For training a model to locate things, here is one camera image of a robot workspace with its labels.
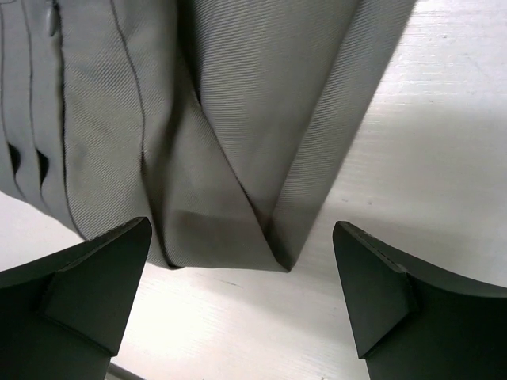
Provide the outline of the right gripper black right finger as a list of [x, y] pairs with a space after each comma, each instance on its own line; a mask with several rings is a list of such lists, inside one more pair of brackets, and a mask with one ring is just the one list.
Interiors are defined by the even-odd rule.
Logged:
[[504, 379], [506, 289], [447, 271], [337, 222], [334, 252], [371, 379]]

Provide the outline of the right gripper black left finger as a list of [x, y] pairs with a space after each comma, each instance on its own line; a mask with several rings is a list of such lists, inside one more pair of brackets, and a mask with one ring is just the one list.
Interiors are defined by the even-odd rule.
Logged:
[[147, 218], [1, 273], [1, 377], [103, 379], [151, 243]]

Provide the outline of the grey pleated skirt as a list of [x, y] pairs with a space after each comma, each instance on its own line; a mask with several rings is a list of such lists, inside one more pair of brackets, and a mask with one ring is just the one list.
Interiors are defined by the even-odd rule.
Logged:
[[1, 190], [163, 267], [293, 268], [412, 1], [4, 1]]

